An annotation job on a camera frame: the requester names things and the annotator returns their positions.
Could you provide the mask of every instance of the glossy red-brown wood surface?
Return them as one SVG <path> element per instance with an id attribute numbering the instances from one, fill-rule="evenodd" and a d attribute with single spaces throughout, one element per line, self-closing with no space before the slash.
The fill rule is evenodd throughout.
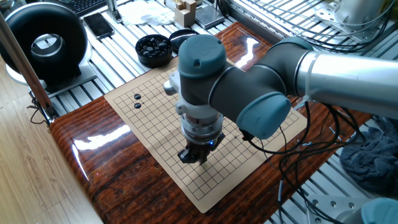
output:
<path id="1" fill-rule="evenodd" d="M 223 41 L 228 58 L 243 70 L 271 46 L 239 23 L 217 37 Z M 312 124 L 307 139 L 319 134 L 327 115 L 321 104 L 311 103 L 310 107 Z M 304 107 L 299 111 L 305 115 Z M 369 119 L 368 114 L 353 113 L 359 124 Z M 325 127 L 334 127 L 331 116 Z M 277 210 L 281 175 L 266 162 L 212 209 L 200 213 L 103 97 L 56 119 L 50 130 L 105 223 L 264 223 Z M 330 140 L 330 129 L 323 130 L 317 140 Z M 353 130 L 341 123 L 341 132 L 345 140 Z M 299 181 L 305 182 L 331 153 L 301 162 Z M 278 164 L 280 158 L 272 156 L 271 162 Z M 284 200 L 294 192 L 285 186 Z"/>

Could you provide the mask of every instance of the black bowl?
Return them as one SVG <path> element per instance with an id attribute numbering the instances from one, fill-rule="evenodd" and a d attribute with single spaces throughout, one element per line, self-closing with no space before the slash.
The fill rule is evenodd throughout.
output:
<path id="1" fill-rule="evenodd" d="M 163 35 L 147 35 L 138 40 L 136 52 L 143 65 L 157 68 L 171 61 L 172 43 Z"/>
<path id="2" fill-rule="evenodd" d="M 178 30 L 178 31 L 175 31 L 174 33 L 172 33 L 172 35 L 170 35 L 169 39 L 172 43 L 173 51 L 178 54 L 178 50 L 179 50 L 180 46 L 182 45 L 182 43 L 184 43 L 184 41 L 186 41 L 189 37 L 191 37 L 193 35 L 198 35 L 198 34 L 199 34 L 198 32 L 196 32 L 194 30 L 188 30 L 188 29 L 182 29 L 182 30 Z"/>

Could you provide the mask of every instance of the keyboard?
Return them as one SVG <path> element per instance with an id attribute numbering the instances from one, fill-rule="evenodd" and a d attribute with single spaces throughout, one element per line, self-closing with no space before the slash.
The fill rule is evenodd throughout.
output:
<path id="1" fill-rule="evenodd" d="M 78 16 L 84 16 L 85 14 L 105 5 L 105 0 L 71 0 L 70 3 L 67 4 L 67 6 Z"/>

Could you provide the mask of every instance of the wooden floor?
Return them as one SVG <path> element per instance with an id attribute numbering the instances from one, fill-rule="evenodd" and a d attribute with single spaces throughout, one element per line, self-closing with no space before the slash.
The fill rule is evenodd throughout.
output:
<path id="1" fill-rule="evenodd" d="M 0 58 L 0 223 L 102 223 Z M 37 113 L 34 121 L 42 121 Z"/>

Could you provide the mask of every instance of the grid lines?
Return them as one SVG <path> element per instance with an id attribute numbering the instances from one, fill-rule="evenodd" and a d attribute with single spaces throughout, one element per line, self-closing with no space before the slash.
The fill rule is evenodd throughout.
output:
<path id="1" fill-rule="evenodd" d="M 178 151 L 185 147 L 180 116 L 174 108 L 178 95 L 167 96 L 163 91 L 163 83 L 176 70 L 177 67 L 174 67 L 158 74 L 143 85 L 115 98 L 114 103 L 132 121 L 187 189 L 200 200 L 257 151 L 248 142 L 243 142 L 236 124 L 225 118 L 223 132 L 226 137 L 218 148 L 210 153 L 208 161 L 202 165 L 183 164 L 177 155 Z M 141 95 L 139 100 L 134 98 L 137 93 Z M 140 103 L 141 108 L 135 108 L 135 103 Z M 287 129 L 297 119 L 295 114 L 289 113 L 281 125 L 282 129 Z M 263 140 L 264 145 L 266 146 L 278 135 L 280 135 L 279 130 L 269 139 Z M 254 143 L 260 144 L 258 139 L 254 140 Z"/>

